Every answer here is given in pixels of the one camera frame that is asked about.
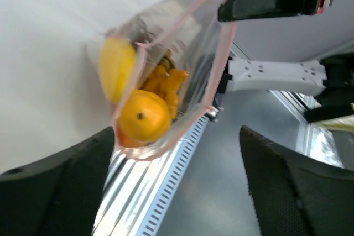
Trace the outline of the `yellow potato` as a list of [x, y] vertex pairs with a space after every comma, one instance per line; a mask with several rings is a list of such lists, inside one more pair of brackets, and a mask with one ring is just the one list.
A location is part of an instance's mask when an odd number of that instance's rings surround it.
[[168, 106], [161, 97], [134, 90], [121, 110], [117, 125], [131, 139], [154, 142], [169, 130], [171, 123]]

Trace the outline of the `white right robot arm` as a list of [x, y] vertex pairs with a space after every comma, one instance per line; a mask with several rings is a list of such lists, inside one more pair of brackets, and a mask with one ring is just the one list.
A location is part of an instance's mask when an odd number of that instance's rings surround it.
[[[316, 15], [333, 0], [227, 0], [218, 9], [218, 21]], [[307, 63], [248, 61], [229, 65], [232, 90], [276, 90], [312, 96], [319, 107], [307, 109], [308, 123], [353, 115], [353, 53], [330, 55]]]

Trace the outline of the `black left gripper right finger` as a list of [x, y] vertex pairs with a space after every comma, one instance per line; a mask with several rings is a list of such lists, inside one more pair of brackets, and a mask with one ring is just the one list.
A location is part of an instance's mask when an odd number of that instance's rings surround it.
[[261, 235], [353, 235], [353, 171], [309, 158], [247, 126], [239, 139]]

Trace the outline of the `orange ginger root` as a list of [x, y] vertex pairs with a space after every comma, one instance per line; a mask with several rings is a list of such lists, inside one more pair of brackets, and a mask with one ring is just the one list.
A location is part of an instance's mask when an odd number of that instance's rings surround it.
[[155, 93], [161, 97], [168, 106], [171, 119], [175, 119], [179, 106], [178, 91], [189, 73], [177, 69], [171, 56], [172, 52], [168, 49], [142, 85], [141, 90]]

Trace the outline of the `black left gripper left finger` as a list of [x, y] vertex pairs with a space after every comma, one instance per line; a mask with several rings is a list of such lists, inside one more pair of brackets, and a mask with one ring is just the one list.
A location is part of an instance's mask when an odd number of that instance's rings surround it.
[[1, 174], [1, 235], [91, 235], [113, 148], [107, 127]]

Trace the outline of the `yellow mango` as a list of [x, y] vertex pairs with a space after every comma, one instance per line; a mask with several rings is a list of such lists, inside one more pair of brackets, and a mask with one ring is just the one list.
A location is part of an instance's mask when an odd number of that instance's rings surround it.
[[99, 77], [107, 99], [118, 104], [136, 62], [136, 51], [126, 39], [108, 38], [103, 44]]

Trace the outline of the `clear zip top bag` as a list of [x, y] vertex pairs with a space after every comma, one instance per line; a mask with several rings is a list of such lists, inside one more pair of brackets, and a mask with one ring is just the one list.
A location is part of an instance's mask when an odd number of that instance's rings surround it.
[[[114, 104], [107, 99], [112, 107], [115, 145], [126, 157], [140, 161], [160, 157], [174, 148], [199, 118], [212, 111], [236, 30], [236, 23], [218, 21], [217, 10], [226, 1], [161, 0], [98, 35], [88, 45], [98, 76], [100, 54], [106, 39], [126, 39], [136, 51], [136, 62], [120, 102]], [[178, 91], [177, 116], [158, 140], [136, 141], [127, 137], [117, 125], [121, 110], [131, 93], [141, 90], [168, 49], [176, 68], [189, 73]]]

